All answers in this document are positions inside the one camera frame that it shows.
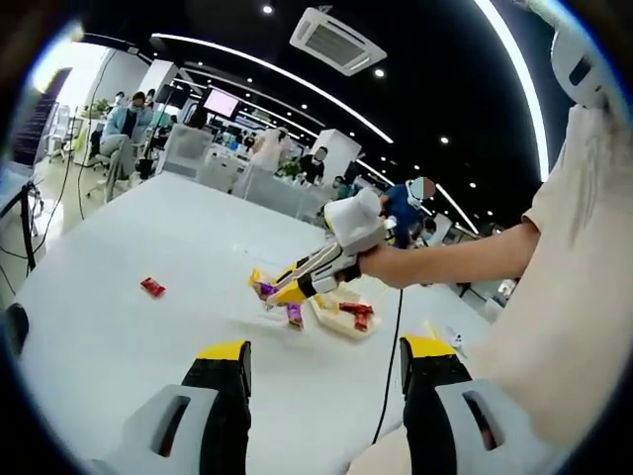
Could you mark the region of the person's right hand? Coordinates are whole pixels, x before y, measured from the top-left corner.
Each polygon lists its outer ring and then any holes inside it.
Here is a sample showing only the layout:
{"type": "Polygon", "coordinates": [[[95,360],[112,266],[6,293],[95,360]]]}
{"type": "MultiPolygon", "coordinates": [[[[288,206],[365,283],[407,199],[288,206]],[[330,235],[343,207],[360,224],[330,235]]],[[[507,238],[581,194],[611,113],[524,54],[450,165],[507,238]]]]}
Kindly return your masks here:
{"type": "Polygon", "coordinates": [[[398,288],[396,264],[400,251],[387,244],[379,244],[357,254],[356,267],[361,275],[376,278],[388,286],[398,288]]]}

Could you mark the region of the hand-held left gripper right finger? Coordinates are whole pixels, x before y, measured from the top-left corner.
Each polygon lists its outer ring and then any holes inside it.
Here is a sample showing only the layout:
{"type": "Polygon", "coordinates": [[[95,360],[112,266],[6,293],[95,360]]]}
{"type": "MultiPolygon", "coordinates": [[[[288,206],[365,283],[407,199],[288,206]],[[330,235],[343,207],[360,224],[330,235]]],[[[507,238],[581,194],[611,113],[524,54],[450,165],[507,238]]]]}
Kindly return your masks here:
{"type": "Polygon", "coordinates": [[[494,383],[474,379],[446,342],[400,338],[413,474],[551,474],[559,451],[494,383]]]}

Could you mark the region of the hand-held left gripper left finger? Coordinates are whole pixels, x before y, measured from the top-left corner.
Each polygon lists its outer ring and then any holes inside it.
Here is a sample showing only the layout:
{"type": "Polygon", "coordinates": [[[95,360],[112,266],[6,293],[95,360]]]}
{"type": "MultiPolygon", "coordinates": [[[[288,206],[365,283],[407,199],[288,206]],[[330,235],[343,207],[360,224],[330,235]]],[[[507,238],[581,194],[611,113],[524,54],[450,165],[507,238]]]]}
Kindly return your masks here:
{"type": "Polygon", "coordinates": [[[179,384],[163,387],[124,423],[122,441],[92,474],[244,474],[251,428],[251,343],[201,351],[179,384]]]}

